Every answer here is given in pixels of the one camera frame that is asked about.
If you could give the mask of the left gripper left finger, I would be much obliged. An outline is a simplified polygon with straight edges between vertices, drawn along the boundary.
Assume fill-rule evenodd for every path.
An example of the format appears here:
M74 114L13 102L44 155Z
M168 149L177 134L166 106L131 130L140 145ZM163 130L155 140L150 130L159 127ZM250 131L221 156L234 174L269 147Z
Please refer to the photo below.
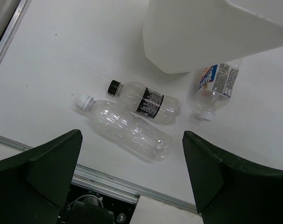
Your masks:
M0 224L55 224L64 208L83 136L74 129L0 161Z

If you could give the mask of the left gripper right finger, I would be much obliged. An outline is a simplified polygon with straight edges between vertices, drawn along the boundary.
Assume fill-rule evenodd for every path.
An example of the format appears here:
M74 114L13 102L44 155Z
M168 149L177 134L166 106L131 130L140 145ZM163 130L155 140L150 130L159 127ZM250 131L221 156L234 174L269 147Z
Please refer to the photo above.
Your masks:
M185 131L197 212L206 224L283 224L283 170L263 166Z

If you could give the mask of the blue white label plastic bottle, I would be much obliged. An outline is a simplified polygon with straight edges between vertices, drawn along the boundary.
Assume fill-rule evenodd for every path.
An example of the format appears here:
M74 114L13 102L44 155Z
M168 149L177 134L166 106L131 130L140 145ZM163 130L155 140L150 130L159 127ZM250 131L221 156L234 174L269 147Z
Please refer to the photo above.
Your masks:
M208 66L195 73L187 95L190 123L209 122L231 98L243 58Z

